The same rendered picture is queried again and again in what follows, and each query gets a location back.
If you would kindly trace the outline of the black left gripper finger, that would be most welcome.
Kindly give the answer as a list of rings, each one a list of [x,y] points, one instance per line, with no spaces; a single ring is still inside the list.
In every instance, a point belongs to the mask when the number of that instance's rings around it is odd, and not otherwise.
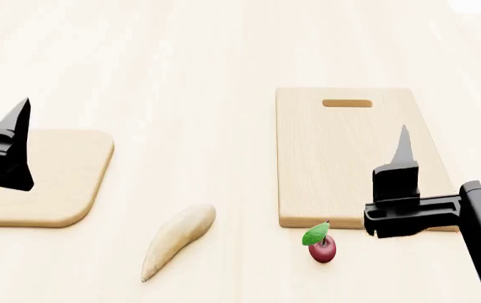
[[[31,104],[25,98],[0,121],[0,146],[10,147],[11,158],[10,187],[1,188],[29,191],[34,186],[27,153],[30,113]]]

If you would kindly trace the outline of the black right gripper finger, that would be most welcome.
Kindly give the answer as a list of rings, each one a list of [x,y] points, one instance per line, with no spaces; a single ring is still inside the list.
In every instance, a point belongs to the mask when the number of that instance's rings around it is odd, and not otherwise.
[[[373,202],[418,203],[419,168],[414,160],[409,131],[403,125],[392,161],[372,171]]]

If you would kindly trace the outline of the rounded wooden cutting board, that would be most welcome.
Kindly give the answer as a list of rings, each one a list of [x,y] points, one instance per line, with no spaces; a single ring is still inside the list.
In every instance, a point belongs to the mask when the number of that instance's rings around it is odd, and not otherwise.
[[[62,228],[94,205],[113,156],[113,138],[102,130],[32,130],[30,191],[0,188],[0,226]]]

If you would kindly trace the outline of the rectangular cutting board with slot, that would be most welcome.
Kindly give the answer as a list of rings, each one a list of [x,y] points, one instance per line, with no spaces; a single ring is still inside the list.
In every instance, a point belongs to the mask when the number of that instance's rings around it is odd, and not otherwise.
[[[275,121],[281,226],[361,229],[372,171],[391,162],[402,130],[421,195],[456,192],[407,88],[278,88]]]

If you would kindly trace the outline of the red cherry with green leaf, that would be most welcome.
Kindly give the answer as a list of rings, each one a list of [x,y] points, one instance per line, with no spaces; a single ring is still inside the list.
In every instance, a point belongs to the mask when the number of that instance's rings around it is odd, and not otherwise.
[[[306,231],[302,237],[302,245],[308,247],[315,261],[331,262],[337,253],[337,247],[334,239],[329,235],[329,221],[317,224]]]

